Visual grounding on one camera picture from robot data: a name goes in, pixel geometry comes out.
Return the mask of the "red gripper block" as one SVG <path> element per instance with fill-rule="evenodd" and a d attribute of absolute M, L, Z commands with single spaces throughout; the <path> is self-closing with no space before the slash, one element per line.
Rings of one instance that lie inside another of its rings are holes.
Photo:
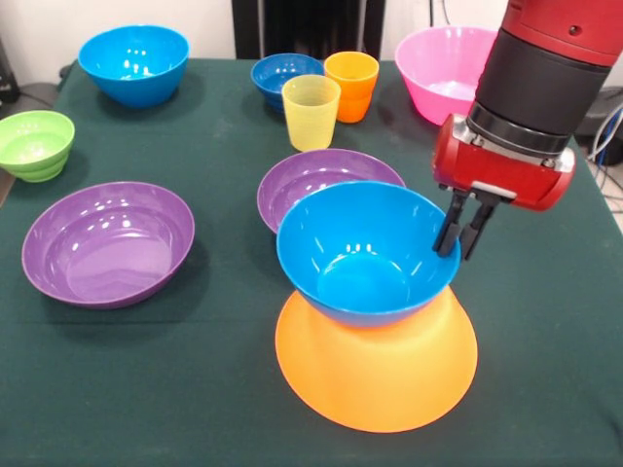
<path fill-rule="evenodd" d="M 570 185 L 575 154 L 570 148 L 552 159 L 516 153 L 473 132 L 465 117 L 450 115 L 437 138 L 432 171 L 436 182 L 454 189 L 433 250 L 449 256 L 459 236 L 461 257 L 468 261 L 499 197 L 534 211 L 553 207 Z M 475 190 L 485 193 L 476 194 L 480 205 L 460 232 L 459 218 L 469 192 Z"/>

